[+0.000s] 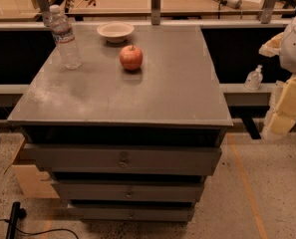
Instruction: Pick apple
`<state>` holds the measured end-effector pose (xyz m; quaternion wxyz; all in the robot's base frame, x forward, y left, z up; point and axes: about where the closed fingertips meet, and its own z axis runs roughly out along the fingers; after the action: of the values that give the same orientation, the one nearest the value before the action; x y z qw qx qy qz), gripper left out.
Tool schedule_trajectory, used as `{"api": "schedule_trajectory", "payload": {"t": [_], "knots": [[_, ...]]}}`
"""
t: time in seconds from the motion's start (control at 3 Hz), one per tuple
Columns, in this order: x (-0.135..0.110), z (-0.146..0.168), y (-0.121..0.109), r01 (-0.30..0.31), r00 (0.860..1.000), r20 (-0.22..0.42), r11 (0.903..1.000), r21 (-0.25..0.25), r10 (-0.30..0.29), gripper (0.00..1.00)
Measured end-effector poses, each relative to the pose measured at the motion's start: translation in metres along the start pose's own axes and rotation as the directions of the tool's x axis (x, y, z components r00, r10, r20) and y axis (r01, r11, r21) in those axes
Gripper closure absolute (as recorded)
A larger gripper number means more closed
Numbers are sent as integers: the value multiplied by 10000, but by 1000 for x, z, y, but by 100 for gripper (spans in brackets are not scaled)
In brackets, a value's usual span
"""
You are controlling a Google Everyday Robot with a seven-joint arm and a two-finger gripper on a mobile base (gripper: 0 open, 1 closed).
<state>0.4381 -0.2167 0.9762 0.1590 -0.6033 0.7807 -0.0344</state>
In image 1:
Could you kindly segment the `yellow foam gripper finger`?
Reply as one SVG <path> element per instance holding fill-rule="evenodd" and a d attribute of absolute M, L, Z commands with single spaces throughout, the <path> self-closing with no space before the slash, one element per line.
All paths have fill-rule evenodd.
<path fill-rule="evenodd" d="M 285 136 L 296 123 L 296 74 L 286 82 L 277 82 L 264 119 L 264 137 Z"/>
<path fill-rule="evenodd" d="M 279 56 L 282 38 L 283 38 L 283 32 L 275 35 L 260 47 L 258 53 L 265 57 Z"/>

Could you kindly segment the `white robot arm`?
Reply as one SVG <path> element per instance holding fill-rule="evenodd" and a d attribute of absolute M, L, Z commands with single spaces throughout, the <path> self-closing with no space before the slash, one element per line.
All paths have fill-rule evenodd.
<path fill-rule="evenodd" d="M 263 44 L 258 53 L 266 57 L 279 56 L 282 69 L 291 73 L 285 83 L 278 84 L 271 94 L 262 135 L 278 139 L 296 123 L 296 16 L 285 30 Z"/>

